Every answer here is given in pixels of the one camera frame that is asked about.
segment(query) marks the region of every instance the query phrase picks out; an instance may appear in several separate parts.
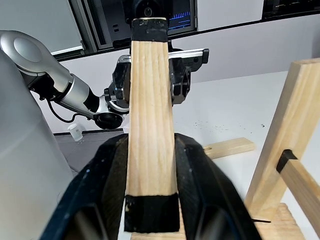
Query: black cable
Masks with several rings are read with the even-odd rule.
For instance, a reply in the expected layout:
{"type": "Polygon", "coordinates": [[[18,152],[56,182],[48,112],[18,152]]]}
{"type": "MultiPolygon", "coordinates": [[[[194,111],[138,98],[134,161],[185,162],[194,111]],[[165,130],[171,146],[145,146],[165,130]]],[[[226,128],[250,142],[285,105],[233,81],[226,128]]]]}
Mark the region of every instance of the black cable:
{"type": "Polygon", "coordinates": [[[55,112],[54,108],[52,107],[51,102],[50,102],[48,99],[47,99],[46,101],[48,102],[49,108],[50,108],[51,112],[53,113],[53,115],[55,115],[55,117],[56,117],[57,119],[59,119],[60,121],[62,121],[62,122],[64,122],[64,123],[70,124],[70,123],[72,123],[72,122],[75,120],[76,116],[82,116],[82,115],[79,114],[79,113],[75,113],[75,114],[73,114],[71,120],[65,120],[65,119],[63,119],[62,117],[60,117],[60,116],[55,112]]]}

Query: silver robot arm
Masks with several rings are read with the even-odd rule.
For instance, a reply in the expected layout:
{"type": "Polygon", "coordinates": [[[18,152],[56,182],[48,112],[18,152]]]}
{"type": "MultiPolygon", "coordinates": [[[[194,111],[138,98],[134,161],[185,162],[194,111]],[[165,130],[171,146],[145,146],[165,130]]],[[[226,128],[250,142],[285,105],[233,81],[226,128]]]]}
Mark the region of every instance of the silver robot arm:
{"type": "Polygon", "coordinates": [[[118,128],[129,109],[115,106],[62,66],[37,39],[13,30],[0,30],[2,49],[20,70],[27,87],[50,101],[79,113],[102,129],[118,128]]]}

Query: wooden stick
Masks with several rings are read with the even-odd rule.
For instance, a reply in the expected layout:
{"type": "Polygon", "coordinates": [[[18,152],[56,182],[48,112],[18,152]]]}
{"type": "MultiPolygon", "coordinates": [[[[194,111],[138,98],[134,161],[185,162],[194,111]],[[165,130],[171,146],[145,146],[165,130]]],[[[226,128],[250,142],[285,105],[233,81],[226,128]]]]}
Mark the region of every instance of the wooden stick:
{"type": "Polygon", "coordinates": [[[297,159],[289,159],[279,171],[320,238],[320,187],[297,159]]]}
{"type": "Polygon", "coordinates": [[[255,148],[256,145],[254,142],[246,139],[245,137],[239,137],[207,145],[203,150],[204,153],[213,160],[234,154],[249,152],[255,150],[255,148]]]}
{"type": "Polygon", "coordinates": [[[285,149],[302,158],[319,117],[320,58],[293,62],[245,198],[253,219],[272,220],[287,188],[279,158],[285,149]]]}
{"type": "Polygon", "coordinates": [[[165,18],[132,22],[125,226],[129,232],[179,230],[166,31],[165,18]]]}

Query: white tabletop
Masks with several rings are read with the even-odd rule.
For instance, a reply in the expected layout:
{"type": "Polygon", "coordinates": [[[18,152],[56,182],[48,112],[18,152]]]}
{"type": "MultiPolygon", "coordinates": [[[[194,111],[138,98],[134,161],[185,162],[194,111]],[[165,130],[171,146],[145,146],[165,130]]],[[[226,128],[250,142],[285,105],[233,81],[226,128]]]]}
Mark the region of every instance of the white tabletop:
{"type": "MultiPolygon", "coordinates": [[[[282,92],[287,72],[230,78],[191,84],[186,100],[173,107],[174,131],[201,145],[245,137],[256,150],[226,156],[214,162],[232,180],[244,199],[282,92]]],[[[315,130],[302,163],[320,182],[320,127],[315,130]]],[[[318,239],[289,190],[286,203],[306,239],[318,239]]]]}

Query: wood grain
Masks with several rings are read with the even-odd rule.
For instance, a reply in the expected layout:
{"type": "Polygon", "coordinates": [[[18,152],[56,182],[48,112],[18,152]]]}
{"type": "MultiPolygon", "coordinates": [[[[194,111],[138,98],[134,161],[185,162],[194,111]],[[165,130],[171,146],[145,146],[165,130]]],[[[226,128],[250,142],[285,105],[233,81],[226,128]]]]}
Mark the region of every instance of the wood grain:
{"type": "Polygon", "coordinates": [[[168,43],[131,42],[130,129],[126,194],[177,192],[168,43]]]}
{"type": "Polygon", "coordinates": [[[264,240],[305,239],[285,203],[280,203],[278,205],[272,222],[255,222],[254,224],[264,240]]]}
{"type": "Polygon", "coordinates": [[[320,238],[320,187],[298,160],[288,160],[280,173],[320,238]]]}
{"type": "Polygon", "coordinates": [[[287,188],[279,158],[285,149],[302,158],[319,117],[320,58],[293,62],[245,198],[252,218],[272,220],[287,188]]]}
{"type": "Polygon", "coordinates": [[[222,158],[234,154],[240,154],[248,151],[255,150],[256,145],[254,142],[239,137],[227,141],[216,142],[207,145],[203,148],[204,153],[211,159],[222,158]]]}

